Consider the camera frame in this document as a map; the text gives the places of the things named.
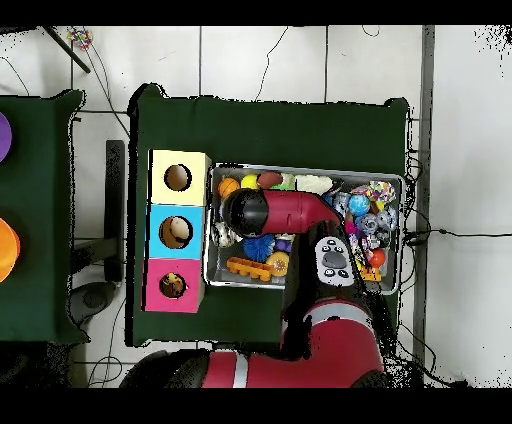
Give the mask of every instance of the circular hole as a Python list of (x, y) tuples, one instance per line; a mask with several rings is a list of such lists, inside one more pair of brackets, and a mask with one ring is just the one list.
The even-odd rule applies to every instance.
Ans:
[(160, 291), (169, 299), (178, 299), (183, 296), (186, 288), (185, 279), (179, 274), (170, 272), (160, 279)]
[(192, 174), (185, 165), (171, 165), (164, 174), (165, 185), (173, 191), (185, 191), (190, 187)]
[(183, 249), (192, 240), (192, 224), (182, 216), (170, 216), (160, 224), (158, 236), (169, 249)]

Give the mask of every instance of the black stand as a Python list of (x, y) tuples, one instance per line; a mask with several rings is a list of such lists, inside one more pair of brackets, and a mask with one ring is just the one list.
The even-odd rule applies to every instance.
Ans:
[(104, 260), (105, 280), (123, 279), (124, 224), (124, 143), (107, 140), (105, 171), (105, 218), (103, 238), (75, 246), (71, 253), (71, 273)]
[(59, 37), (59, 34), (57, 34), (52, 27), (49, 26), (43, 26), (44, 30), (50, 34), (50, 37), (52, 37), (59, 46), (61, 46), (64, 51), (73, 59), (80, 68), (82, 68), (86, 73), (90, 74), (91, 70), (89, 67), (80, 60), (80, 58), (71, 50), (71, 48), (66, 44), (66, 42)]

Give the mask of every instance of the yellow ball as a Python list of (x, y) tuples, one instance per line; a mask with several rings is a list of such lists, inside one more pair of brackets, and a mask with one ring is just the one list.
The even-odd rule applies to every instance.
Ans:
[(258, 176), (256, 174), (249, 174), (242, 178), (240, 181), (240, 187), (242, 188), (258, 188)]

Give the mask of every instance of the pink box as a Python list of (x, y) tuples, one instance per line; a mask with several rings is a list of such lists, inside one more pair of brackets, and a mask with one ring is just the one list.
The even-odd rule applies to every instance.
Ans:
[[(170, 272), (179, 274), (185, 281), (185, 291), (177, 299), (166, 297), (160, 291), (160, 280)], [(204, 294), (201, 261), (197, 259), (149, 259), (145, 283), (146, 304), (141, 305), (143, 311), (195, 313)]]

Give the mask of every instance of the orange ball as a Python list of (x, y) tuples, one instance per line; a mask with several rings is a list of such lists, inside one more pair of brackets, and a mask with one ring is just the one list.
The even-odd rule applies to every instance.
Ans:
[(223, 199), (228, 197), (231, 193), (233, 193), (235, 190), (238, 190), (240, 188), (240, 184), (237, 180), (233, 178), (224, 178), (218, 187), (220, 197)]
[(373, 256), (368, 261), (373, 268), (378, 268), (386, 262), (386, 254), (382, 249), (372, 250)]

